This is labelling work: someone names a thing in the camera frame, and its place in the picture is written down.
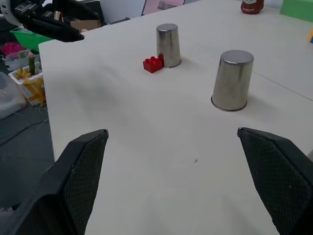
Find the pink object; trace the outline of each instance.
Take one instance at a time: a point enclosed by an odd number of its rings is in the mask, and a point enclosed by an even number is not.
[[[182,6],[184,2],[184,0],[146,0],[142,14],[147,15],[176,6]]]
[[[4,47],[1,48],[4,56],[7,56],[8,54],[19,52],[21,50],[25,50],[19,43],[6,43],[4,44]]]

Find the yellow toy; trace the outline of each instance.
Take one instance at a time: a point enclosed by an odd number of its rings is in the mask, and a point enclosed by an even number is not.
[[[309,34],[308,42],[313,43],[313,29],[311,30],[311,33]]]

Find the cable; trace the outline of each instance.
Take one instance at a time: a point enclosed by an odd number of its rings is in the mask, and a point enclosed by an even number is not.
[[[39,110],[40,114],[48,115],[48,108],[47,108],[47,103],[46,102],[44,102],[43,105],[41,105],[41,104],[35,105],[35,109]]]
[[[3,138],[5,138],[5,137],[7,137],[7,136],[12,135],[13,133],[16,133],[16,134],[14,134],[12,137],[8,138],[6,141],[0,143],[0,147],[3,146],[4,144],[8,143],[10,140],[12,140],[13,138],[15,138],[16,136],[18,136],[18,135],[19,135],[20,133],[22,133],[24,130],[27,130],[27,129],[30,128],[30,127],[34,127],[34,126],[38,126],[38,125],[40,125],[39,127],[41,127],[41,125],[43,125],[44,123],[48,123],[48,122],[49,122],[49,119],[46,119],[45,121],[41,121],[41,122],[38,122],[38,123],[34,123],[34,124],[31,124],[31,125],[28,125],[28,126],[22,128],[22,129],[20,129],[20,130],[13,131],[13,132],[11,132],[10,134],[1,136],[0,139],[3,139]]]

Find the upside-down metal cup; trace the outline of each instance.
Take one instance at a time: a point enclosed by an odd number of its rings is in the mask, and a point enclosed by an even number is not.
[[[254,57],[244,50],[229,50],[221,55],[212,104],[224,111],[237,111],[247,104]]]
[[[176,24],[166,23],[156,27],[156,50],[165,68],[172,68],[181,63]]]

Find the white table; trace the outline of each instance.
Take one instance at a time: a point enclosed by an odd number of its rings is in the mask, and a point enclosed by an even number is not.
[[[142,61],[156,54],[162,23],[179,26],[182,64],[149,74]],[[41,44],[55,159],[79,135],[109,130],[86,234],[277,235],[236,133],[246,126],[313,149],[311,27],[204,0]],[[210,102],[228,49],[255,56],[248,106],[235,113]]]

